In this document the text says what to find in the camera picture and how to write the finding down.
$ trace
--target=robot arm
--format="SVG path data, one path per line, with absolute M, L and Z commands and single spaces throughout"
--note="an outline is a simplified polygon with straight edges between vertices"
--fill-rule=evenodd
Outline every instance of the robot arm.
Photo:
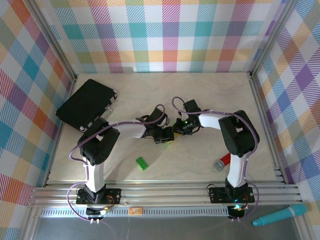
M 148 137 L 153 138 L 154 142 L 158 144 L 174 140 L 172 127 L 164 127 L 168 125 L 169 118 L 166 114 L 162 115 L 163 112 L 155 108 L 151 115 L 136 118 L 146 124 L 123 124 L 110 127 L 99 134 L 99 137 L 94 137 L 80 147 L 80 154 L 87 162 L 88 181 L 85 184 L 85 189 L 78 191 L 77 201 L 79 204 L 88 203 L 88 200 L 91 200 L 92 204 L 103 203 L 108 194 L 104 180 L 104 164 L 117 141 Z M 98 118 L 82 135 L 78 144 L 107 126 L 109 123 L 104 118 Z
M 195 100 L 183 104 L 186 112 L 201 112 Z M 243 110 L 235 112 L 253 129 L 258 142 L 259 135 Z M 248 184 L 243 178 L 245 154 L 255 148 L 255 140 L 246 125 L 235 116 L 223 116 L 212 113 L 189 114 L 187 119 L 177 118 L 173 132 L 181 135 L 192 135 L 199 128 L 214 128 L 221 130 L 226 148 L 231 153 L 230 171 L 225 180 L 224 192 L 230 200 L 236 199 L 248 190 Z

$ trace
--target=marble surface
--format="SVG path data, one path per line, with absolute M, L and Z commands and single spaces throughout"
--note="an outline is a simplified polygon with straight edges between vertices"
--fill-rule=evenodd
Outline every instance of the marble surface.
M 256 181 L 275 180 L 268 149 L 254 97 L 246 73 L 128 73 L 81 74 L 76 90 L 88 79 L 115 89 L 118 98 L 112 105 L 110 122 L 131 121 L 151 114 L 161 103 L 171 118 L 179 117 L 171 101 L 174 96 L 185 101 L 195 99 L 201 109 L 235 112 L 244 110 L 260 135 L 260 144 L 249 159 L 247 178 Z M 82 133 L 65 124 L 49 176 L 50 181 L 83 180 L 81 163 L 68 158 Z M 155 144 L 152 139 L 118 141 L 105 162 L 104 177 L 110 181 L 224 181 L 229 166 L 215 171 L 213 163 L 228 151 L 222 134 L 203 128 L 192 136 L 178 136 L 174 142 Z M 74 154 L 81 157 L 79 151 Z M 143 157 L 149 168 L 142 171 L 136 159 Z

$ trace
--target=blue marker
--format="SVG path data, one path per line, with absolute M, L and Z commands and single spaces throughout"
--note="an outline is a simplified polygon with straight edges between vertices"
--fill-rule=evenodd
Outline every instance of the blue marker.
M 286 209 L 273 212 L 271 214 L 261 216 L 252 223 L 254 226 L 264 226 L 283 219 L 291 218 L 294 216 L 301 216 L 307 212 L 307 207 L 303 203 L 292 205 Z

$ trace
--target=colorful plaid backdrop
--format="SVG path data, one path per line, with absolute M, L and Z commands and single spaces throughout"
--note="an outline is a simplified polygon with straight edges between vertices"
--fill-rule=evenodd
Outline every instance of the colorful plaid backdrop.
M 320 1 L 300 0 L 258 73 L 275 141 L 320 239 Z
M 285 0 L 37 2 L 76 71 L 123 73 L 247 72 Z
M 0 1 L 0 240 L 15 240 L 43 181 L 71 81 L 23 0 Z

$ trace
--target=green block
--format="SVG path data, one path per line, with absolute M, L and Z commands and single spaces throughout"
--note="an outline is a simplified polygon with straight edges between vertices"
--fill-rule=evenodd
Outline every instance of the green block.
M 148 168 L 148 164 L 146 163 L 146 161 L 142 157 L 139 157 L 135 161 L 136 161 L 137 164 L 139 164 L 139 166 L 142 169 L 142 171 L 144 171 L 144 170 L 146 170 Z

